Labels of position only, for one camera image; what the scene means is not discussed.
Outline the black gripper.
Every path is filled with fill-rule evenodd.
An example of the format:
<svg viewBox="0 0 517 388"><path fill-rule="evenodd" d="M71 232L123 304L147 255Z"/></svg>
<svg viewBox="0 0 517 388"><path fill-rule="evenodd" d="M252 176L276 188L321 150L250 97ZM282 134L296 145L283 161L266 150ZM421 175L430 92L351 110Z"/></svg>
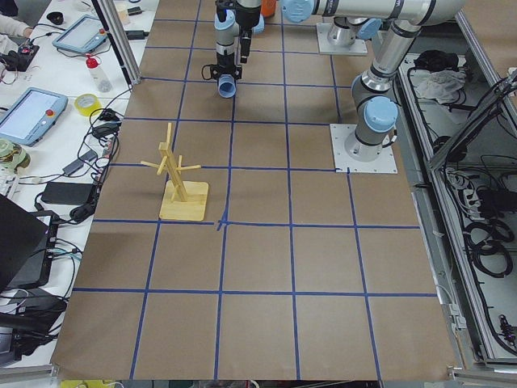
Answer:
<svg viewBox="0 0 517 388"><path fill-rule="evenodd" d="M242 29L252 29L259 23L259 0L236 0L235 18Z"/></svg>
<svg viewBox="0 0 517 388"><path fill-rule="evenodd" d="M240 62L246 64L250 55L250 46L252 41L252 30L241 29L239 34L240 41ZM242 78L242 67L235 62L235 53L228 55L217 54L217 63L211 64L210 78L218 80L222 75L230 75L234 80Z"/></svg>

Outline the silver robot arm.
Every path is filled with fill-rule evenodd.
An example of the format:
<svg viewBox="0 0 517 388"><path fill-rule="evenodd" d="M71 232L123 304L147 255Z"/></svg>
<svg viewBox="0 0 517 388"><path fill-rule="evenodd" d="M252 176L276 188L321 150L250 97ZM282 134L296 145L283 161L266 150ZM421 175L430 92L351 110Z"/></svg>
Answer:
<svg viewBox="0 0 517 388"><path fill-rule="evenodd" d="M216 62L205 65L202 76L207 80L231 81L242 77L242 64L250 55L251 39L263 29L266 11L264 1L216 1L214 28ZM381 27L382 20L352 17L337 12L336 1L273 1L288 26L306 25L316 15L323 20L315 23L318 49L327 54L365 54L366 42Z"/></svg>
<svg viewBox="0 0 517 388"><path fill-rule="evenodd" d="M388 19L390 29L370 68L360 76L361 91L372 95L390 89L390 81L421 28L453 18L464 1L282 1L282 14L293 23L312 15Z"/></svg>

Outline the person hand in sleeve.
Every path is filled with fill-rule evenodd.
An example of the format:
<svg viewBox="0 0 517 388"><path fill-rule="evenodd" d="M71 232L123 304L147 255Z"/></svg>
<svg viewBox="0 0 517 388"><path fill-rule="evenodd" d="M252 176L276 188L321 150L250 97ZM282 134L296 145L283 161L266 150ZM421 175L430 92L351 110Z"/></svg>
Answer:
<svg viewBox="0 0 517 388"><path fill-rule="evenodd" d="M10 16L0 15L1 33L8 36L28 38L33 32L33 28Z"/></svg>

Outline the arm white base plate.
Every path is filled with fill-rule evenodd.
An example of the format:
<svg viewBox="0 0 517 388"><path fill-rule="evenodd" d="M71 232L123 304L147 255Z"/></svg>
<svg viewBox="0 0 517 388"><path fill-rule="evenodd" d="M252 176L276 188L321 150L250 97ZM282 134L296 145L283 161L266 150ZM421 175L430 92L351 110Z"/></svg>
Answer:
<svg viewBox="0 0 517 388"><path fill-rule="evenodd" d="M366 56L367 45L355 36L349 27L339 27L334 23L318 23L318 51L324 55Z"/></svg>
<svg viewBox="0 0 517 388"><path fill-rule="evenodd" d="M389 136L380 145L365 145L355 136L355 124L331 124L334 169L338 173L397 174Z"/></svg>

